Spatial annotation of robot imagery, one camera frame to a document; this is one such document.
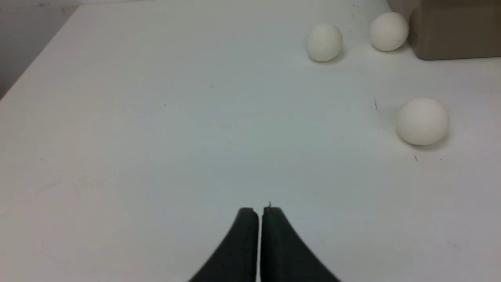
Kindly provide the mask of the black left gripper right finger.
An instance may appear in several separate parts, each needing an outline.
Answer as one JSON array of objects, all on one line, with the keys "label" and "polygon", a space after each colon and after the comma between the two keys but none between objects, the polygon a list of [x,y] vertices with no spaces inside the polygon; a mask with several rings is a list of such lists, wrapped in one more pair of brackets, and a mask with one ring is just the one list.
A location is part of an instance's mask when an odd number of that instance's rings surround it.
[{"label": "black left gripper right finger", "polygon": [[261,227],[262,282],[338,282],[302,241],[279,207],[265,207]]}]

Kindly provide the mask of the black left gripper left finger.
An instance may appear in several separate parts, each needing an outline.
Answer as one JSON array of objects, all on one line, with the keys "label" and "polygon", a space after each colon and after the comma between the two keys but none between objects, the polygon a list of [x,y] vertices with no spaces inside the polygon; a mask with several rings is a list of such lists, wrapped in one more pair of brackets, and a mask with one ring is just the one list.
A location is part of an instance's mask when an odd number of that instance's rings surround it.
[{"label": "black left gripper left finger", "polygon": [[259,227],[256,212],[252,208],[240,208],[227,235],[190,281],[254,282]]}]

